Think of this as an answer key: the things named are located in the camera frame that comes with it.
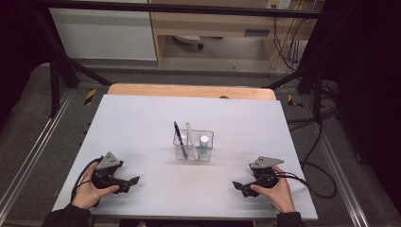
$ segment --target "person's left hand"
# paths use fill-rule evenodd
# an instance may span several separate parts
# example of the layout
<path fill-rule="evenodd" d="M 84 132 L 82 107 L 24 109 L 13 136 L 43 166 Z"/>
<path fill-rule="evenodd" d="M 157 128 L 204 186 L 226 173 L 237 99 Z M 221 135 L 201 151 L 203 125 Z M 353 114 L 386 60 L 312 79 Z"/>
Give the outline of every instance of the person's left hand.
<path fill-rule="evenodd" d="M 102 197 L 110 195 L 120 188 L 118 185 L 113 185 L 107 188 L 97 189 L 91 182 L 92 174 L 96 170 L 97 165 L 98 162 L 92 163 L 83 174 L 83 178 L 81 180 L 83 184 L 79 187 L 77 195 L 71 202 L 72 205 L 88 210 L 93 207 Z"/>

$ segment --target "table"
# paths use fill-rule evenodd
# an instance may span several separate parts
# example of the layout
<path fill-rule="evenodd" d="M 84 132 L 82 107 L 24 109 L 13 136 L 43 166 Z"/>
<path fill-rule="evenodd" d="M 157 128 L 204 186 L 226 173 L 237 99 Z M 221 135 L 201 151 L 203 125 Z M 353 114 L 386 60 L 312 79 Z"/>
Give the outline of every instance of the table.
<path fill-rule="evenodd" d="M 184 219 L 265 219 L 275 218 L 276 211 L 266 198 L 243 198 L 232 181 L 254 180 L 248 164 L 258 156 L 285 160 L 281 167 L 303 178 L 279 101 L 268 99 L 226 99 L 176 96 L 222 87 L 177 85 L 113 85 L 109 94 L 127 87 L 129 96 L 105 95 L 94 121 L 71 168 L 54 210 L 63 208 L 71 188 L 82 169 L 95 158 L 111 151 L 125 164 L 115 177 L 141 176 L 129 193 L 103 198 L 95 216 L 110 218 L 184 218 Z M 156 96 L 148 96 L 149 89 Z M 166 90 L 167 96 L 161 96 Z M 261 89 L 231 88 L 235 91 Z M 175 159 L 174 127 L 215 133 L 210 162 Z M 309 192 L 301 184 L 288 181 L 298 211 L 305 219 L 316 219 Z"/>

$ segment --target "gray floor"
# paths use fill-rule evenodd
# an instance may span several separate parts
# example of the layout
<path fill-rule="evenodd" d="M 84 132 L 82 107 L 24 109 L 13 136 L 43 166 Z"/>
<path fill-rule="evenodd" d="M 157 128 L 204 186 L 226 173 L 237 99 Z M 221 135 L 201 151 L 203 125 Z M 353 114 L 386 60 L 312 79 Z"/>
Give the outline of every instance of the gray floor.
<path fill-rule="evenodd" d="M 203 40 L 205 47 L 198 50 L 196 46 L 180 44 L 170 38 L 166 43 L 165 64 L 162 66 L 129 62 L 130 67 L 121 69 L 118 63 L 112 63 L 107 66 L 109 69 L 93 65 L 94 71 L 104 78 L 118 82 L 249 87 L 270 84 L 288 71 L 285 67 L 271 71 L 269 59 L 260 51 L 262 45 L 258 40 Z M 9 210 L 7 222 L 25 220 L 33 221 L 29 223 L 40 223 L 52 209 L 57 198 L 55 193 L 62 187 L 79 151 L 79 144 L 84 140 L 84 133 L 90 127 L 88 123 L 92 121 L 102 95 L 108 90 L 107 87 L 99 86 L 83 75 L 79 77 L 82 83 L 77 90 L 68 90 L 72 92 L 71 101 Z M 287 119 L 309 117 L 306 108 L 288 105 L 288 94 L 296 95 L 292 89 L 296 83 L 297 81 L 292 81 L 285 88 L 275 91 L 277 98 L 282 101 Z M 91 105 L 83 105 L 89 90 L 94 87 L 96 95 Z M 303 96 L 305 100 L 310 100 L 310 97 Z M 0 172 L 3 173 L 0 183 L 1 195 L 7 193 L 9 184 L 49 119 L 50 101 L 48 68 L 40 67 L 32 73 L 20 102 L 12 110 L 5 128 L 0 131 Z M 329 100 L 324 100 L 323 103 L 325 109 L 334 105 Z M 335 117 L 325 120 L 323 131 L 346 172 L 370 226 L 401 226 L 399 214 L 371 168 L 357 162 L 353 145 L 341 120 Z M 292 132 L 291 135 L 298 156 L 303 160 L 317 133 L 313 126 L 308 126 Z M 323 147 L 318 145 L 309 161 L 330 171 L 322 149 Z M 328 179 L 313 168 L 305 168 L 305 177 L 318 192 L 327 194 L 332 190 Z M 330 200 L 313 198 L 313 201 L 319 220 L 309 221 L 309 225 L 354 226 L 340 193 Z"/>

